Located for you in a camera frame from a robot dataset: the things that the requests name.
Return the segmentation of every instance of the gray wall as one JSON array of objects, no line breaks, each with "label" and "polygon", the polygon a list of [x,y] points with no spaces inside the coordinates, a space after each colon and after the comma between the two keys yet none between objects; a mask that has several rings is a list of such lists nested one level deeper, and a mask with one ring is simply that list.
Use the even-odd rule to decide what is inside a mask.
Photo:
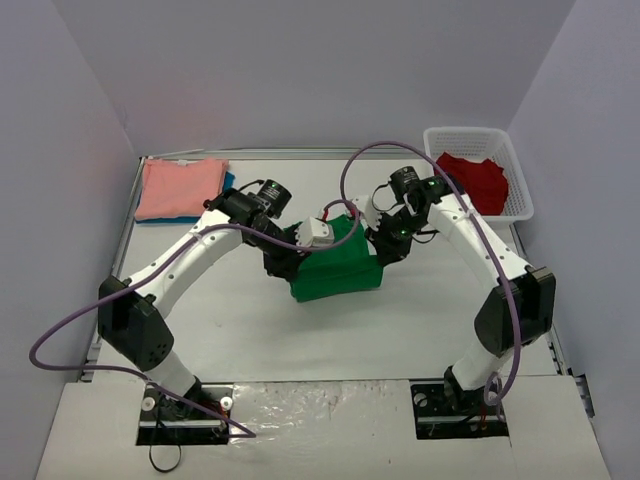
[{"label": "gray wall", "polygon": [[558,276],[562,345],[620,479],[640,471],[639,25],[637,0],[578,0],[509,128],[536,207],[518,230]]},{"label": "gray wall", "polygon": [[54,0],[138,153],[506,128],[574,0]]},{"label": "gray wall", "polygon": [[[65,377],[27,351],[96,298],[135,158],[107,97],[48,0],[0,4],[0,477],[32,478]],[[92,321],[42,358],[78,362]]]}]

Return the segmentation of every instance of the crumpled red cloth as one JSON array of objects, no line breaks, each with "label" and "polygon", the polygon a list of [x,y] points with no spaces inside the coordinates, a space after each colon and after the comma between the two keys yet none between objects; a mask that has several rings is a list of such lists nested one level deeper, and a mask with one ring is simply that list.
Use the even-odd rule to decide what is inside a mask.
[{"label": "crumpled red cloth", "polygon": [[475,163],[443,153],[438,165],[462,185],[474,207],[482,215],[500,215],[509,196],[504,169],[488,158]]}]

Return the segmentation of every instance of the folded green fabric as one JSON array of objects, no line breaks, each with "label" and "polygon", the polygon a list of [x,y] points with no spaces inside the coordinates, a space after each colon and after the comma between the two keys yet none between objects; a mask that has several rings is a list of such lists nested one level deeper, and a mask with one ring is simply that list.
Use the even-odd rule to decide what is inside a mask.
[{"label": "folded green fabric", "polygon": [[[327,222],[333,227],[335,241],[351,230],[353,220],[342,215]],[[290,283],[291,295],[298,302],[339,293],[378,288],[382,283],[382,267],[369,253],[362,225],[344,245],[326,252],[313,253],[298,269],[298,277]]]}]

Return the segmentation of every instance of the white plastic basket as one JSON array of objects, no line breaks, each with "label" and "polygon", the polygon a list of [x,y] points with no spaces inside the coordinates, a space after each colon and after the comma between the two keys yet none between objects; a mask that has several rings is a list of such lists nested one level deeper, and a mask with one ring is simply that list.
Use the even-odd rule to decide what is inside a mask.
[{"label": "white plastic basket", "polygon": [[507,132],[478,127],[429,128],[424,132],[424,148],[435,161],[447,152],[470,162],[479,163],[489,158],[504,168],[503,174],[509,182],[509,196],[501,215],[484,216],[487,223],[510,225],[533,216],[529,189]]}]

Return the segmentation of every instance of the folded pink towel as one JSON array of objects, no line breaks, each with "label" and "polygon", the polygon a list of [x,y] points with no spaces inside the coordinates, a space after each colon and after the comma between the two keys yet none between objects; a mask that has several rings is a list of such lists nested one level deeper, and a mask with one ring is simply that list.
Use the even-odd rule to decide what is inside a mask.
[{"label": "folded pink towel", "polygon": [[142,194],[135,219],[197,217],[203,202],[222,191],[229,162],[205,158],[180,165],[177,162],[147,159],[142,171]]}]

